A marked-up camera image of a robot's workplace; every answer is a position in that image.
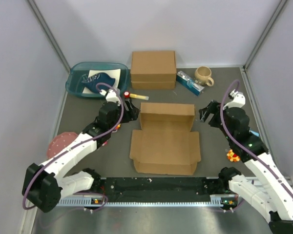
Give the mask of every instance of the round pink disc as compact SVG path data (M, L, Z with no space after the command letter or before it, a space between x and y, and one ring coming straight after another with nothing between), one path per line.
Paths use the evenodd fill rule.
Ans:
M60 135L57 135L49 144L47 150L48 159L54 157L59 152L61 152L65 147L69 146L69 144L71 144L77 137L78 134L74 132L65 132Z

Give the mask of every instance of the mug handle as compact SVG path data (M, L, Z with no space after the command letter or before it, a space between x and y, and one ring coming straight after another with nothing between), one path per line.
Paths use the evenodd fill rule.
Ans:
M213 78L212 78L212 77L209 77L209 78L207 79L206 84L207 84L208 86L213 86L213 85L214 85L214 80L213 80Z

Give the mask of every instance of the orange toy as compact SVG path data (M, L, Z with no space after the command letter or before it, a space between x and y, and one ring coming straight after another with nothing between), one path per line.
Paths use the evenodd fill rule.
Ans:
M121 124L117 125L117 127L114 129L113 133L117 132L118 129L120 129Z
M240 161L240 157L236 155L232 150L229 150L229 152L227 153L227 158L229 159L230 162Z

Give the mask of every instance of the ceramic mug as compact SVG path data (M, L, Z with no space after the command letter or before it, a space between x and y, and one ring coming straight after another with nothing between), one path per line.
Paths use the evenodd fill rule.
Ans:
M208 86L214 85L214 80L211 77L211 70L208 67L199 67L195 70L194 76L199 84L207 84Z

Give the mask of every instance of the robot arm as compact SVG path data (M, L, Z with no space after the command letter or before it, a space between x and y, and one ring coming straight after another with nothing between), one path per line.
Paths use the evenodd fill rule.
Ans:
M200 120L205 122L209 115L213 114L209 125L217 127L223 132L230 148L240 156L241 161L255 174L267 193L247 182L246 178L233 167L222 169L219 174L218 188L222 191L233 191L244 198L265 218L274 234L292 234L293 189L276 167L265 144L250 131L249 117L241 109L245 104L243 94L232 91L229 98L232 101L227 103L223 110L220 110L219 102L212 100L206 108L199 110ZM229 133L242 146L255 154L258 160L254 159L227 135L221 123L220 111L223 111L224 121Z
M85 169L75 175L65 177L67 172L80 160L99 149L111 137L111 133L96 140L91 139L110 130L120 119L121 105L116 93L113 90L108 92L102 90L101 94L105 96L107 102L102 105L98 116L85 127L74 142L54 156L55 158L66 152L64 156L56 159L41 172L29 190L27 199L43 212L52 210L61 198L90 189L95 186L94 181L101 178L91 169ZM121 123L136 120L138 115L139 109L132 104L131 98L125 98ZM27 168L22 190L23 195L35 174L54 158L41 165L33 163Z

